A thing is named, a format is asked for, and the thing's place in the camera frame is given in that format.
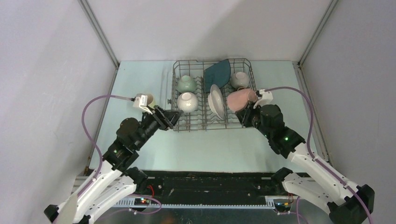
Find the pink mug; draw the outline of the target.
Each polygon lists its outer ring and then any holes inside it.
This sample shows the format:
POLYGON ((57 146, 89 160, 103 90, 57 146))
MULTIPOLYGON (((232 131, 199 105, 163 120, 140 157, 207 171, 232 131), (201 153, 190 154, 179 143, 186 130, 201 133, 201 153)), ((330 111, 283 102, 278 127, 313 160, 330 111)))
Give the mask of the pink mug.
POLYGON ((258 97, 252 89, 242 89, 232 92, 227 98, 226 103, 232 112, 243 110, 249 102, 256 102, 258 97))

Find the white ceramic bowl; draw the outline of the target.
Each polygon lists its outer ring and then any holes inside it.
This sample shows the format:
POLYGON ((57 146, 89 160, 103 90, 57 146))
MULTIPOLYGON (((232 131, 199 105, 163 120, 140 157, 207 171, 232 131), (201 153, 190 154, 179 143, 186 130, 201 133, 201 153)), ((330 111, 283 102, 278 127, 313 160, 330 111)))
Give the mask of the white ceramic bowl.
POLYGON ((191 113, 198 108, 198 98, 192 92, 182 93, 177 99, 177 106, 184 113, 191 113))

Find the pale green ceramic bowl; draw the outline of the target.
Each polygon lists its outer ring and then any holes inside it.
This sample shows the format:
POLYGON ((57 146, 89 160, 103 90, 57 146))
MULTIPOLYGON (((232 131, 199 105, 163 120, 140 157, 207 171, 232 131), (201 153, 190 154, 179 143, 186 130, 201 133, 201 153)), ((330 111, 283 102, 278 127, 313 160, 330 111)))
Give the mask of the pale green ceramic bowl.
POLYGON ((176 86, 176 90, 180 93, 194 92, 197 89, 197 83, 194 78, 184 75, 182 76, 176 86))

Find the pink white bowl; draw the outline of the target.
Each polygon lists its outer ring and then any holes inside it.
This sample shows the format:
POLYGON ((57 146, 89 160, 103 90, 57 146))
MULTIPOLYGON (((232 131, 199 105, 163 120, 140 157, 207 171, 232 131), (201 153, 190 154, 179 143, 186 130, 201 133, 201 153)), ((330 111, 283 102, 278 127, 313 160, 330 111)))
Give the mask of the pink white bowl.
POLYGON ((232 87, 247 88, 249 86, 249 77, 245 72, 237 72, 231 75, 230 84, 232 87))

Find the white scalloped plate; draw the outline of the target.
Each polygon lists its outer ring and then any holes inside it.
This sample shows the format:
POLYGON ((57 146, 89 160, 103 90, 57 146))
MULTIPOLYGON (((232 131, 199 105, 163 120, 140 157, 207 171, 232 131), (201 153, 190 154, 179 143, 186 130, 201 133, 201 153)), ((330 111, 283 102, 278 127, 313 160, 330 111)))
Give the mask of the white scalloped plate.
POLYGON ((213 84, 208 95, 208 103, 211 111, 220 119, 225 119, 224 100, 220 88, 213 84))

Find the teal square plate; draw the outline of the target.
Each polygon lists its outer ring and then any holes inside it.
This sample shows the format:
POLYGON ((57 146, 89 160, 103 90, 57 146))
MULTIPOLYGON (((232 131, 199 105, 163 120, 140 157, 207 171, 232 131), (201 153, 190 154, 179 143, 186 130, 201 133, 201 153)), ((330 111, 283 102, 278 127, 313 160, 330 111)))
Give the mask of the teal square plate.
POLYGON ((219 88, 224 87, 230 80, 231 65, 228 59, 222 60, 204 70, 204 89, 210 92, 213 84, 219 88))

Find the yellow green mug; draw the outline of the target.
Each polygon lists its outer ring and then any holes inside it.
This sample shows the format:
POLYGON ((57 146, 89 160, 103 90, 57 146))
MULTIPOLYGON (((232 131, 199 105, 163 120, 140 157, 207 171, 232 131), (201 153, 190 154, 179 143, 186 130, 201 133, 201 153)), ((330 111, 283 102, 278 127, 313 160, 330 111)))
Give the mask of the yellow green mug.
POLYGON ((145 93, 145 95, 147 96, 147 106, 154 108, 154 106, 156 105, 154 96, 150 93, 145 93))

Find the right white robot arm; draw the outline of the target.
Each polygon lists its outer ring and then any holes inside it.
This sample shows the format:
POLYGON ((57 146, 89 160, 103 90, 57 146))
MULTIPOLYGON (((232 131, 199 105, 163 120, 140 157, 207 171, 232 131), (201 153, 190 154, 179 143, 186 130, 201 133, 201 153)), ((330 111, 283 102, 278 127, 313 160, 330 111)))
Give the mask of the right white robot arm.
POLYGON ((323 210, 334 224, 361 224, 373 212, 374 190, 346 178, 321 157, 309 150, 305 139, 285 125, 277 105, 247 108, 236 113, 244 127, 254 127, 264 135, 278 155, 303 168, 312 178, 307 181, 288 168, 272 177, 272 190, 297 195, 323 210))

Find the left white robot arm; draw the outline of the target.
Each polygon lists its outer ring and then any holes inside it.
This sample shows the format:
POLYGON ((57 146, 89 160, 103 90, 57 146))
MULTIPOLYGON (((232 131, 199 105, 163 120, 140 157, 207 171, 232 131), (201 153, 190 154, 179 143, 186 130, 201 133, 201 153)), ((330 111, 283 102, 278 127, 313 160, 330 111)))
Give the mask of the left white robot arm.
POLYGON ((182 114, 155 106, 140 121, 124 119, 98 168, 65 202, 50 204, 44 210, 47 219, 52 224, 93 224, 122 198, 146 192, 147 175, 131 165, 154 133, 173 129, 182 114))

